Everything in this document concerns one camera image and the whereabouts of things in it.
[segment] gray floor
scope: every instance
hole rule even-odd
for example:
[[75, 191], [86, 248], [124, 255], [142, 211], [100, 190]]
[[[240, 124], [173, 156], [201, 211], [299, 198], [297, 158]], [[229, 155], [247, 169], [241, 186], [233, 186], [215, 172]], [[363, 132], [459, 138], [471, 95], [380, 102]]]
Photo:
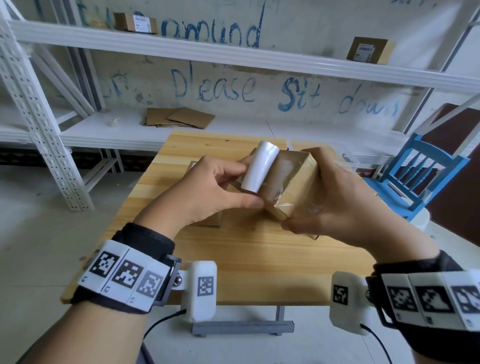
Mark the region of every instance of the gray floor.
[[[70, 212], [46, 168], [0, 166], [0, 352], [14, 363], [67, 309], [59, 296], [80, 261], [115, 216], [140, 173], [108, 174], [93, 189], [96, 210]], [[431, 223], [429, 234], [464, 267], [480, 267], [480, 248]], [[154, 308], [151, 324], [178, 307]], [[274, 307], [221, 306], [216, 320], [274, 319]], [[156, 363], [387, 363], [374, 337], [330, 324], [328, 307], [287, 307], [295, 333], [192, 337], [173, 319], [157, 326], [146, 344]], [[372, 329], [393, 362], [412, 363], [407, 344], [378, 319]]]

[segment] blue wooden chair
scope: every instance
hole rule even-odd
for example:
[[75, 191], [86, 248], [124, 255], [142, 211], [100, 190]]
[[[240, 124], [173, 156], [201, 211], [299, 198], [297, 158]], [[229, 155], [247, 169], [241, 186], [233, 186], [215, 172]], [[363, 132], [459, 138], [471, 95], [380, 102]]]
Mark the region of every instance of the blue wooden chair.
[[[408, 221], [412, 221], [470, 160], [462, 156], [453, 157], [429, 143], [422, 142], [421, 138], [422, 135], [412, 134], [381, 179], [364, 178], [365, 182], [393, 211]], [[403, 169], [400, 169], [412, 151], [416, 151], [416, 155]], [[424, 167], [427, 160], [433, 161], [433, 163]], [[418, 191], [418, 187], [431, 171], [434, 170], [436, 173], [438, 165], [443, 166], [444, 169], [438, 170], [434, 179], [421, 191]], [[395, 192], [390, 185], [395, 186], [405, 195], [406, 199]]]

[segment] wooden tabletop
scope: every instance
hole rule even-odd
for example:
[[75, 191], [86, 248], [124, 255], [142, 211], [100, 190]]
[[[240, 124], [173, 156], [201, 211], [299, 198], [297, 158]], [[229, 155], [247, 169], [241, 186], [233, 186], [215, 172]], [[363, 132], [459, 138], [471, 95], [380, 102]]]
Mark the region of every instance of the wooden tabletop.
[[[249, 155], [262, 139], [287, 148], [285, 139], [174, 131], [98, 245], [181, 178], [192, 160], [203, 155], [239, 160]], [[184, 262], [216, 262], [217, 304], [328, 305], [335, 271], [367, 276], [374, 264], [372, 256], [363, 249], [326, 236], [314, 241], [283, 231], [276, 218], [256, 210], [227, 210], [219, 228], [188, 226], [177, 235], [175, 244], [174, 255]], [[62, 302], [70, 301], [81, 272], [80, 269], [63, 292]], [[179, 304], [180, 292], [172, 292], [168, 303]]]

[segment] chair backrest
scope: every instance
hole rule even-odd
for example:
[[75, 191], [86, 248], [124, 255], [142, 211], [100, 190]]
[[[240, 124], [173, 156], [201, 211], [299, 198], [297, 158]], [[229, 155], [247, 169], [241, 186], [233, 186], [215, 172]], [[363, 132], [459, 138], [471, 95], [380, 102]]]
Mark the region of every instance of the chair backrest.
[[[422, 142], [421, 138], [422, 135], [412, 134], [380, 179], [380, 182], [391, 183], [413, 201], [409, 208], [411, 211], [423, 208], [470, 160], [462, 156], [453, 157], [440, 148]], [[401, 169], [410, 154], [413, 154], [412, 160]], [[420, 184], [431, 173], [436, 176], [419, 191]]]

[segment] hand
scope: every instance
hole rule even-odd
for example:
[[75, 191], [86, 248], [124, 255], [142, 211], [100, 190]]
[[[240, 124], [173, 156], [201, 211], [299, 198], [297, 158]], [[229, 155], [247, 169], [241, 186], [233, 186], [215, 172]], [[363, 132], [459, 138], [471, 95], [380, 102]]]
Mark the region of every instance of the hand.
[[228, 185], [247, 172], [245, 163], [204, 156], [185, 176], [145, 207], [134, 222], [173, 239], [186, 225], [234, 207], [262, 208], [252, 194], [228, 192]]
[[305, 149], [318, 163], [325, 190], [322, 210], [308, 218], [292, 218], [282, 228], [295, 234], [328, 235], [368, 250], [377, 262], [435, 257], [434, 242], [393, 212], [353, 173], [341, 168], [324, 148]]

